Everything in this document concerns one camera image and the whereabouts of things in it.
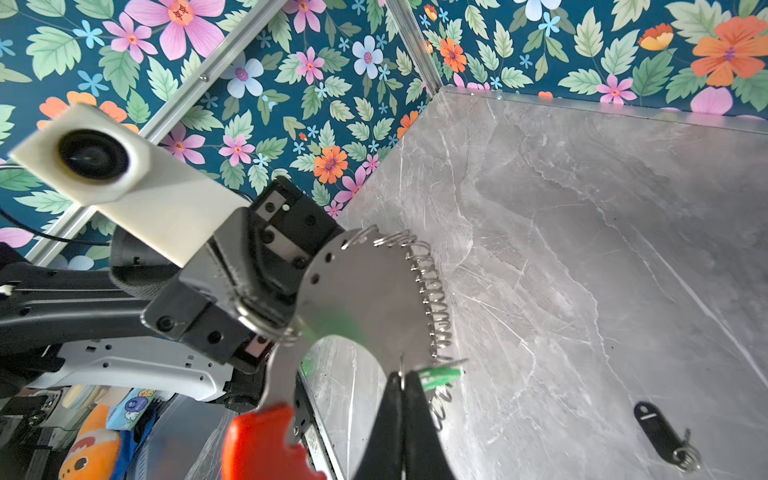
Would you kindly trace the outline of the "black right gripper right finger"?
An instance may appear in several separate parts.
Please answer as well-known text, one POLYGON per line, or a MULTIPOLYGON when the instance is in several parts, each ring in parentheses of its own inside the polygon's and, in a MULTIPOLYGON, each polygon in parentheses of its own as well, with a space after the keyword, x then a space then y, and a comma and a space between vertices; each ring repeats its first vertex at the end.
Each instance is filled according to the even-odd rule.
POLYGON ((404 381, 404 472, 406 479, 454 479, 417 372, 404 381))

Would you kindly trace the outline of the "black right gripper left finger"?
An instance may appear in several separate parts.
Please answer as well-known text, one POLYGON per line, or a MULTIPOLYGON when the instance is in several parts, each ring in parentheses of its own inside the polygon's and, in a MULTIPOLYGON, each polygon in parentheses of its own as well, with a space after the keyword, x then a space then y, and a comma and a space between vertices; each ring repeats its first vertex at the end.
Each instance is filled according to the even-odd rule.
POLYGON ((403 393, 401 374, 391 373, 355 480, 402 478, 405 438, 403 393))

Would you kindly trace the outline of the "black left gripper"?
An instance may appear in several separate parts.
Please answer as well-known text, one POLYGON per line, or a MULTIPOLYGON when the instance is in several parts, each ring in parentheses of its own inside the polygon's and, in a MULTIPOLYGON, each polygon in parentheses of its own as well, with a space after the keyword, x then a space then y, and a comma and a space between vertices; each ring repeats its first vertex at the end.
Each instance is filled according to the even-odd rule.
POLYGON ((286 332, 314 257, 343 233, 289 180, 272 181, 238 208, 142 313, 155 334, 220 364, 255 368, 252 343, 286 332))

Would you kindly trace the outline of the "metal keyring holder red handle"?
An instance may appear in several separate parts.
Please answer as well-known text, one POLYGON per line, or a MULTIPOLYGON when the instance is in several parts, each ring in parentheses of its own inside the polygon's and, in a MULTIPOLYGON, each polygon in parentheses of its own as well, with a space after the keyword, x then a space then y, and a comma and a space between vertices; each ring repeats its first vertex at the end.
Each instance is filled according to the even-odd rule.
POLYGON ((401 231, 350 230, 310 264, 286 332, 267 357, 256 409, 226 434, 226 479, 316 479, 307 450, 290 439, 302 360, 336 336, 363 347, 387 381, 357 470, 360 479, 449 479, 438 432, 443 410, 427 399, 461 373, 442 355, 451 343, 444 286, 428 243, 401 231))

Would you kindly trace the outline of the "green tag key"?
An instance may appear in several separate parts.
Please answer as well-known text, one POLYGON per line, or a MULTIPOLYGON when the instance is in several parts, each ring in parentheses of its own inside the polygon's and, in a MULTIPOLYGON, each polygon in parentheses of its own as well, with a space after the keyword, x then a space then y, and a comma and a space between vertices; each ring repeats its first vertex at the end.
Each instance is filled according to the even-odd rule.
POLYGON ((382 374, 415 371, 426 391, 460 377, 461 362, 441 354, 452 343, 452 319, 443 303, 311 303, 296 314, 294 326, 309 345, 327 338, 349 342, 382 374))

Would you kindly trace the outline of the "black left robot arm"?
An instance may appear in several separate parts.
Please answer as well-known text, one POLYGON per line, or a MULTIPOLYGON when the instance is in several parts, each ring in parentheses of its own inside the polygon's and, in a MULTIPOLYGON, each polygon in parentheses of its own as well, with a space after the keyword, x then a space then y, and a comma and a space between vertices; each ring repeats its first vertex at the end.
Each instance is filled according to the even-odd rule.
POLYGON ((1 394, 75 383, 144 386, 236 412, 264 390, 269 331, 340 226, 278 179, 178 267, 123 229, 106 271, 40 267, 1 246, 1 394))

